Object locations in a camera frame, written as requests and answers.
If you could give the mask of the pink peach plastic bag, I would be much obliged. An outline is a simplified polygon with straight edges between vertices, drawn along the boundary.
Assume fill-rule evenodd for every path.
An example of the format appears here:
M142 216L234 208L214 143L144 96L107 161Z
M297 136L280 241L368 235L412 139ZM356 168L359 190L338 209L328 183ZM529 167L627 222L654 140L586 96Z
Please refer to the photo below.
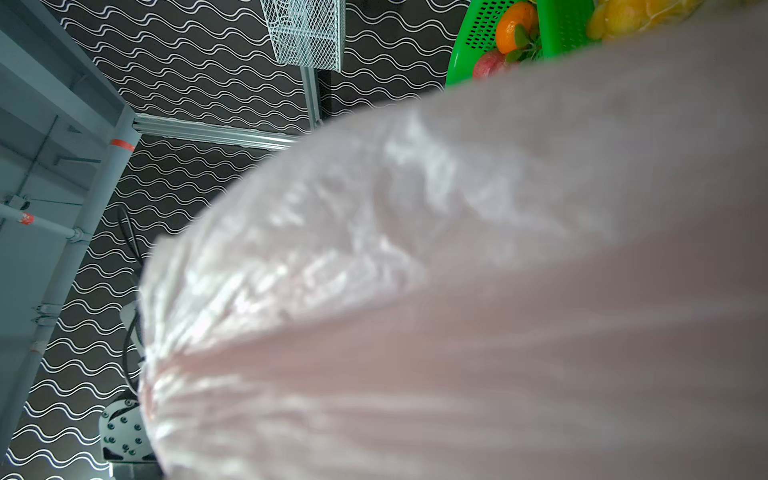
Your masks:
M140 307L171 479L763 479L767 7L334 121Z

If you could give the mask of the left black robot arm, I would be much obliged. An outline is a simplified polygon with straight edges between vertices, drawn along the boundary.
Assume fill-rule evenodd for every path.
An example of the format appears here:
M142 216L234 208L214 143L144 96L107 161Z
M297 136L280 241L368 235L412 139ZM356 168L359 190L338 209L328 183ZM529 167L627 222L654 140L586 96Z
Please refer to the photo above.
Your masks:
M132 219L125 207L117 208L116 222L120 239L127 247L133 285L129 291L129 301L119 309L119 320L125 327L118 362L124 388L117 399L101 412L98 422L99 445L103 459L112 465L150 464L156 463L157 459L145 429L139 400L139 374L145 362L145 351L137 287L144 267L144 257Z

